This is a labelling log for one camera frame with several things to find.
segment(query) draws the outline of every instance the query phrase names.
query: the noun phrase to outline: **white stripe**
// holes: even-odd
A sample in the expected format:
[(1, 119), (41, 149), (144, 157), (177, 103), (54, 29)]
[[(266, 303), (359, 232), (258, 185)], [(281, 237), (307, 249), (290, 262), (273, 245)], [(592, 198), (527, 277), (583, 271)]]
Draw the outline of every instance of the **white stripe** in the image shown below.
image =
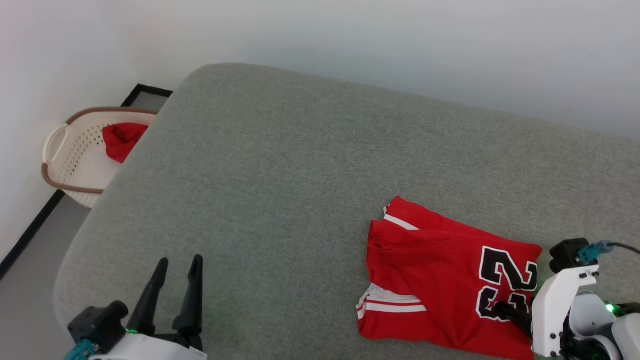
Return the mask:
[(406, 299), (398, 299), (398, 298), (396, 298), (396, 299), (388, 299), (388, 298), (383, 298), (383, 297), (369, 296), (369, 297), (367, 297), (367, 301), (368, 300), (380, 301), (380, 302), (389, 302), (389, 303), (393, 303), (393, 304), (422, 304), (420, 299), (418, 299), (415, 296), (411, 296), (411, 295), (406, 296)]
[(400, 220), (397, 217), (393, 217), (389, 214), (385, 214), (385, 217), (383, 218), (383, 220), (389, 221), (394, 223), (395, 225), (400, 225), (401, 227), (407, 229), (407, 230), (420, 230), (417, 227), (409, 224), (408, 222), (404, 221), (404, 220)]
[(413, 296), (413, 295), (398, 295), (393, 291), (385, 290), (375, 284), (369, 285), (369, 288), (367, 289), (367, 291), (360, 298), (361, 304), (367, 296), (372, 296), (377, 298), (376, 300), (387, 301), (387, 302), (395, 302), (395, 300), (417, 300), (418, 299), (416, 296)]
[(368, 302), (365, 307), (367, 311), (380, 311), (381, 313), (421, 313), (423, 311), (427, 311), (427, 308), (424, 307), (424, 305), (395, 306)]
[(358, 320), (362, 319), (364, 317), (364, 313), (367, 310), (365, 309), (365, 307), (363, 306), (359, 311), (358, 311)]

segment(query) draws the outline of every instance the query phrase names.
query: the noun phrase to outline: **basketball jersey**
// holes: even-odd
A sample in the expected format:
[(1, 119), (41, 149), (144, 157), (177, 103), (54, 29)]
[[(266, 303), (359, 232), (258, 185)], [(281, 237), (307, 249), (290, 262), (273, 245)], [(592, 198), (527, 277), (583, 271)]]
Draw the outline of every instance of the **basketball jersey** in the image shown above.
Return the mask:
[(493, 307), (531, 312), (541, 251), (396, 197), (369, 229), (360, 334), (533, 359), (530, 339)]

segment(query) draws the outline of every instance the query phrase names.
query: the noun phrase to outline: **laundry basket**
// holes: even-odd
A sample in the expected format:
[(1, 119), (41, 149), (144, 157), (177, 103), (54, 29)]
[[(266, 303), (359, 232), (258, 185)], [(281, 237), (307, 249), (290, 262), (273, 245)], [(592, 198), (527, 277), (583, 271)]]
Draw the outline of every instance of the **laundry basket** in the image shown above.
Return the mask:
[(107, 156), (102, 129), (122, 122), (151, 125), (157, 111), (92, 108), (80, 111), (55, 129), (42, 150), (42, 176), (80, 204), (92, 208), (120, 170)]

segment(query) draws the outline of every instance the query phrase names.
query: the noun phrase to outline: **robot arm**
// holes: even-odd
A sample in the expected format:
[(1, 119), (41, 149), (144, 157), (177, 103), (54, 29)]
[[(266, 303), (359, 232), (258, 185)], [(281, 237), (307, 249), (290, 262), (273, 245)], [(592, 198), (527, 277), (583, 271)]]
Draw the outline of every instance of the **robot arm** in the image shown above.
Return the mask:
[(532, 338), (535, 353), (578, 360), (640, 359), (640, 304), (605, 304), (580, 291), (596, 284), (597, 257), (612, 243), (586, 239), (562, 241), (550, 250), (556, 274), (545, 281), (534, 299), (532, 314), (518, 314), (507, 304), (499, 309)]
[(173, 322), (175, 334), (158, 334), (154, 315), (169, 261), (163, 258), (145, 287), (127, 328), (122, 319), (129, 310), (115, 301), (107, 307), (87, 307), (69, 323), (77, 344), (65, 360), (206, 360), (202, 352), (202, 256), (196, 255), (189, 271), (189, 288), (182, 311)]

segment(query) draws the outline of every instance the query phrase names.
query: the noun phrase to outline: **gray floor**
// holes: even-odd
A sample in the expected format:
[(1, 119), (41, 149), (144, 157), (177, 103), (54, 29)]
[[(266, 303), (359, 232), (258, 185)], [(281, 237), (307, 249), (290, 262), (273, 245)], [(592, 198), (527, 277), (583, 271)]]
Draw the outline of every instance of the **gray floor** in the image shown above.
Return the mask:
[[(133, 108), (158, 110), (165, 97), (142, 93)], [(65, 196), (0, 281), (0, 357), (63, 359), (74, 346), (53, 310), (56, 274), (89, 209)]]

